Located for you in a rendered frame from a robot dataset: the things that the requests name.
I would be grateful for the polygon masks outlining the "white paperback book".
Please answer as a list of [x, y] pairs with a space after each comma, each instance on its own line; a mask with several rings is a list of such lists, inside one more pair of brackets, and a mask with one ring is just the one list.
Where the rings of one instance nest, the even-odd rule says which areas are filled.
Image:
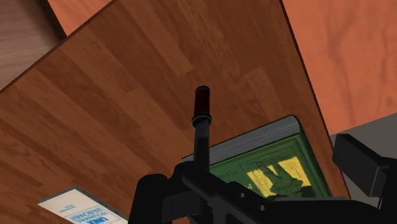
[[122, 213], [79, 186], [42, 199], [38, 206], [73, 224], [128, 224]]

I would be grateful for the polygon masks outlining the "green hardcover book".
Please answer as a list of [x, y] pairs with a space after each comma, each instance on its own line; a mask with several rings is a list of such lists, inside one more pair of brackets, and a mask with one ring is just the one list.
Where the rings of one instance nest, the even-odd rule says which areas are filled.
[[331, 192], [298, 118], [289, 115], [209, 149], [209, 170], [269, 200]]

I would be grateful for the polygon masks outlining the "dark red black marker pen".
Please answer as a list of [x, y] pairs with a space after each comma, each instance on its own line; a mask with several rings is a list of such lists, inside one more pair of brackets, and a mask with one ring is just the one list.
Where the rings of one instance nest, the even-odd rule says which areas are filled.
[[209, 126], [210, 88], [199, 86], [195, 89], [195, 103], [192, 125], [195, 129], [193, 161], [195, 166], [203, 171], [209, 171]]

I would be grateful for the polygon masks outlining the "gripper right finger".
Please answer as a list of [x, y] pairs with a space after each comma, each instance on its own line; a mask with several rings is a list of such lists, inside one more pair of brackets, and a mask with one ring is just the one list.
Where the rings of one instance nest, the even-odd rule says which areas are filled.
[[338, 134], [332, 160], [377, 207], [357, 200], [278, 200], [275, 213], [283, 218], [309, 215], [315, 224], [397, 224], [397, 158], [382, 157], [350, 134]]

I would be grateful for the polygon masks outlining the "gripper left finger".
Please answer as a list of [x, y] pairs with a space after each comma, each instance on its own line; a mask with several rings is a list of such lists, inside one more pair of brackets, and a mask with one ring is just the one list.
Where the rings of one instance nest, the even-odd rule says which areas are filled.
[[170, 178], [149, 174], [137, 184], [128, 224], [267, 224], [277, 211], [271, 201], [237, 182], [226, 183], [193, 162], [175, 166]]

